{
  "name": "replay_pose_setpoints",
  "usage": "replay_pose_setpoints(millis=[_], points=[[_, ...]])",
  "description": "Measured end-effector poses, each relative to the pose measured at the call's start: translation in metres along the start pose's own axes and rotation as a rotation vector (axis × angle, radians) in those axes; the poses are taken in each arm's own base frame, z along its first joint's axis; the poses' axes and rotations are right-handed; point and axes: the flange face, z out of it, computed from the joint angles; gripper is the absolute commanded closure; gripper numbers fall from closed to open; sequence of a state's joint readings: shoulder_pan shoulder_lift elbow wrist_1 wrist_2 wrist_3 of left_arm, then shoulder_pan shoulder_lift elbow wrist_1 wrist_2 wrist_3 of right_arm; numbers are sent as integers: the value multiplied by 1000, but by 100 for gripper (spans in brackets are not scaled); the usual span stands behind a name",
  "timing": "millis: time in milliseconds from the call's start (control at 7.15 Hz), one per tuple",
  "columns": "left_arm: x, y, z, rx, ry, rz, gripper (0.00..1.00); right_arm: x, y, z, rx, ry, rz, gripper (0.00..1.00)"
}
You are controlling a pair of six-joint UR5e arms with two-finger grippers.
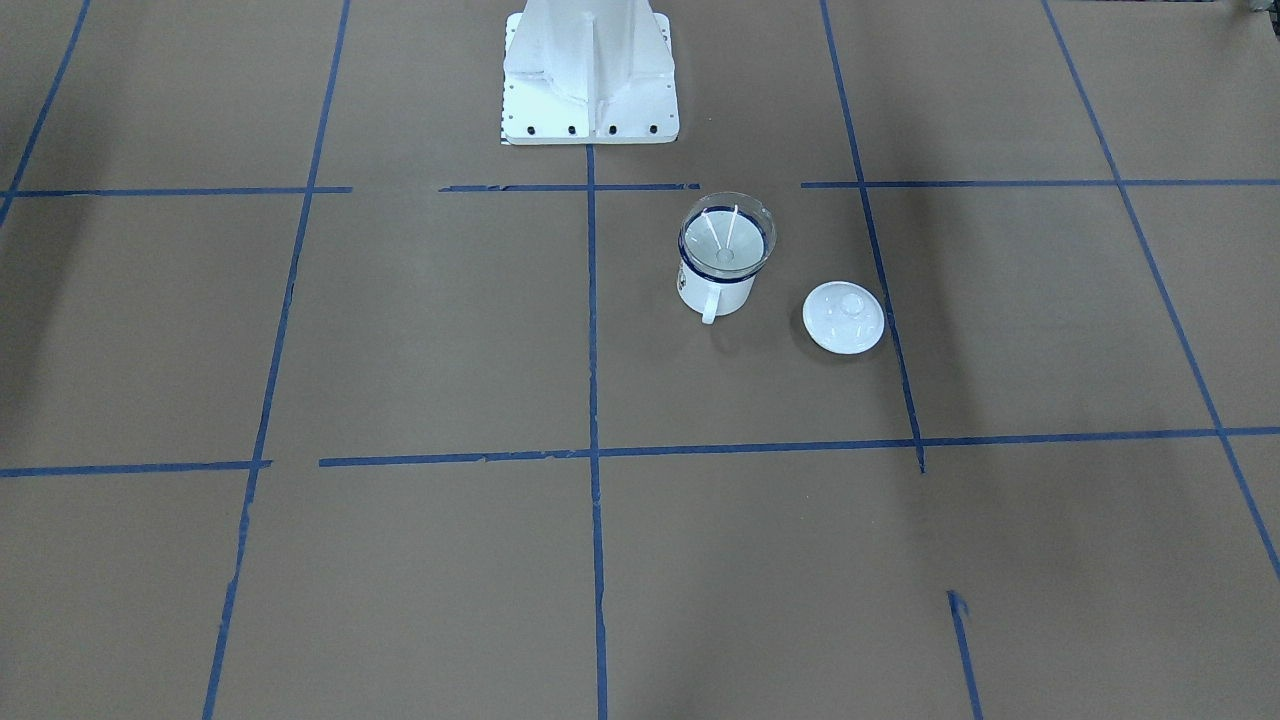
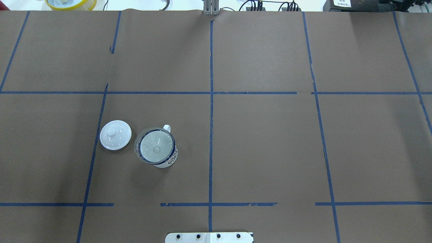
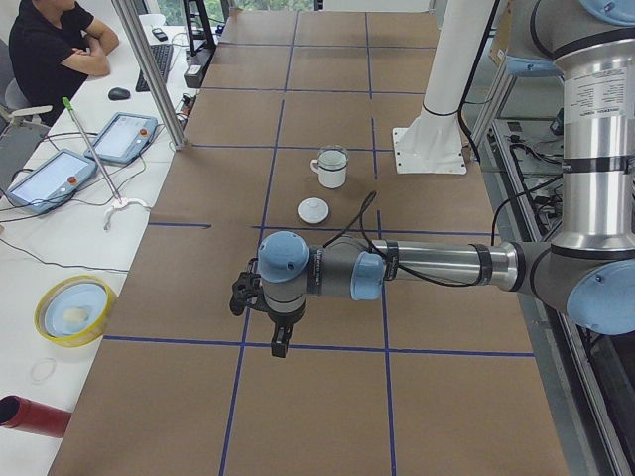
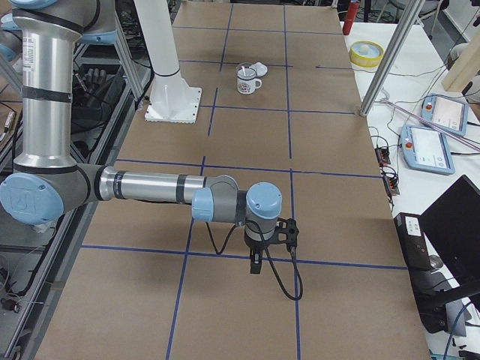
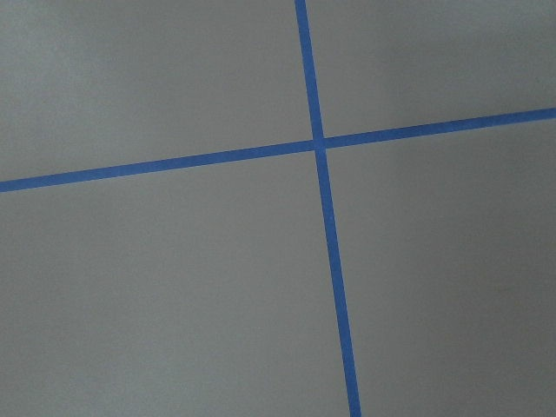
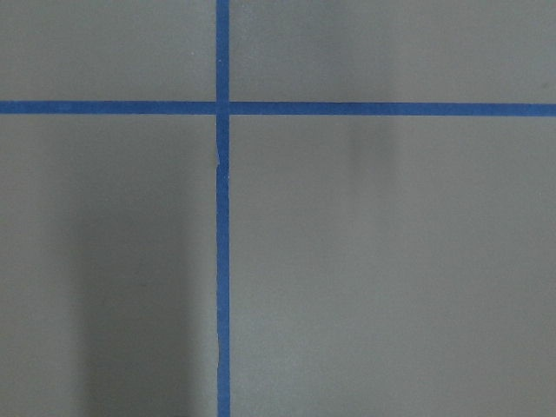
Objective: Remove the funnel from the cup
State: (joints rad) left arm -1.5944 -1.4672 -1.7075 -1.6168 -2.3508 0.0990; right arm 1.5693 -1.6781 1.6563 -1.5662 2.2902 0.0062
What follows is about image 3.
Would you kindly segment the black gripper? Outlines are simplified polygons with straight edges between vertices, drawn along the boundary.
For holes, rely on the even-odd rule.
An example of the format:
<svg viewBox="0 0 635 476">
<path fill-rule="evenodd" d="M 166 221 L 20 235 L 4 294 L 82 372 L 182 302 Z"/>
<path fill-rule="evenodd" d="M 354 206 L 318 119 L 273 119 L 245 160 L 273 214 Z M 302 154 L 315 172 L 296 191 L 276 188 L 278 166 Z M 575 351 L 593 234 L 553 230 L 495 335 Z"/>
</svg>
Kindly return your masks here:
<svg viewBox="0 0 635 476">
<path fill-rule="evenodd" d="M 255 272 L 257 263 L 257 258 L 250 259 L 246 269 L 239 273 L 237 280 L 232 284 L 229 309 L 233 315 L 242 315 L 246 308 L 261 312 L 268 311 L 264 289 L 261 285 L 261 276 Z M 275 325 L 271 340 L 273 357 L 287 356 L 292 335 L 292 325 Z"/>
</svg>

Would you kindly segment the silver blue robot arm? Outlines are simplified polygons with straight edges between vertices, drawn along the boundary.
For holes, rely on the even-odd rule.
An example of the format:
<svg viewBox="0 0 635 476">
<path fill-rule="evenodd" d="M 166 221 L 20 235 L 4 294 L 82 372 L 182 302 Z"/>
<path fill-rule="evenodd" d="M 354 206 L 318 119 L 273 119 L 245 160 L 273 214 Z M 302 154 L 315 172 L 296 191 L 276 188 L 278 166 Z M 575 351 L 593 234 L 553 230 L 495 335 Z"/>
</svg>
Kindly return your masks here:
<svg viewBox="0 0 635 476">
<path fill-rule="evenodd" d="M 265 312 L 285 357 L 309 296 L 379 297 L 418 278 L 451 288 L 492 285 L 537 298 L 593 332 L 634 328 L 634 5 L 516 1 L 508 60 L 564 85 L 563 214 L 548 243 L 484 246 L 355 239 L 320 247 L 290 231 L 266 237 L 232 287 L 234 314 Z"/>
</svg>

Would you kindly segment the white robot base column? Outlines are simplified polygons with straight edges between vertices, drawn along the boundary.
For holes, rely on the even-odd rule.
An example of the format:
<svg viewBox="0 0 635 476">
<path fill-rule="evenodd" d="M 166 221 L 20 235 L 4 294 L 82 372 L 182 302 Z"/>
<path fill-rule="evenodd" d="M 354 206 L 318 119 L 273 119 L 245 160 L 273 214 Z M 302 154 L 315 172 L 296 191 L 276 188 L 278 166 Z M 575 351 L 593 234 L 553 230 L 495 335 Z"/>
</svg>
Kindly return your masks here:
<svg viewBox="0 0 635 476">
<path fill-rule="evenodd" d="M 493 0 L 446 4 L 421 113 L 409 127 L 393 130 L 399 174 L 466 173 L 459 109 L 497 9 Z"/>
</svg>

